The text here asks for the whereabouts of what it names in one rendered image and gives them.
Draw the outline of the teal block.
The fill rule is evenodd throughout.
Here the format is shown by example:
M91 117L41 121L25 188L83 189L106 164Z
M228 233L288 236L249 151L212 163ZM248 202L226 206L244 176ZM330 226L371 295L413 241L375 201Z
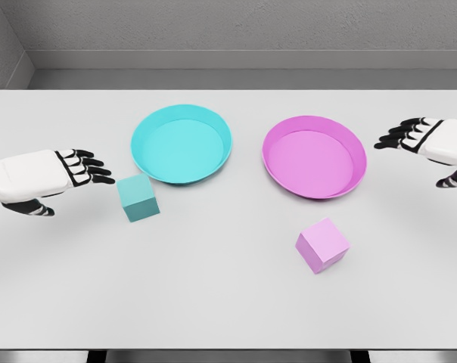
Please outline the teal block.
M116 186L121 206L130 222L137 222L160 213L147 175L138 174L121 179L116 182Z

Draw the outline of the pink plate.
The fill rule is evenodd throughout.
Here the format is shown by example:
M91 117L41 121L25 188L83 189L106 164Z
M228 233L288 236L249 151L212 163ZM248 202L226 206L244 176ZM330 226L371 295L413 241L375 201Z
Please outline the pink plate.
M272 179L300 197L325 200L354 190L367 170L360 139L322 116L294 116L266 134L263 164Z

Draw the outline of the pink block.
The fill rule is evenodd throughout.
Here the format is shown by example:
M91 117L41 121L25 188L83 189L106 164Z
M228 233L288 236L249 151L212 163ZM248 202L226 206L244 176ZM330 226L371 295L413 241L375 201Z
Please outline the pink block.
M350 243L329 218L324 218L300 232L295 248L312 272L318 274L341 260Z

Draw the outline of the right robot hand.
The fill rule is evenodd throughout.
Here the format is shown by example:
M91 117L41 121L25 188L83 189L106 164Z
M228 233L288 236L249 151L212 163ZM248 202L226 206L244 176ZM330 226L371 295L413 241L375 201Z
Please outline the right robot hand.
M411 118L389 129L374 145L377 150L406 150L432 162L454 166L453 174L437 181L438 188L457 188L457 119Z

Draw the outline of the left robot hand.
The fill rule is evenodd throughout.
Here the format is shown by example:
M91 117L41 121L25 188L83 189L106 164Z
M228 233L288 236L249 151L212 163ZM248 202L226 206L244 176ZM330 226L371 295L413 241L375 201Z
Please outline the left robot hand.
M111 171L87 150L41 150L0 160L0 204L27 216L53 216L40 200L90 184L113 185Z

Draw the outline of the cyan plate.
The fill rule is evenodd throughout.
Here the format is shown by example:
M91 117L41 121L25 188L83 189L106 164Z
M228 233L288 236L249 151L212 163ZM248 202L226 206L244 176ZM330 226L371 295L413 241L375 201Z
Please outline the cyan plate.
M218 172L232 144L232 131L218 113L176 104L146 116L132 134L130 150L145 174L160 182L186 185Z

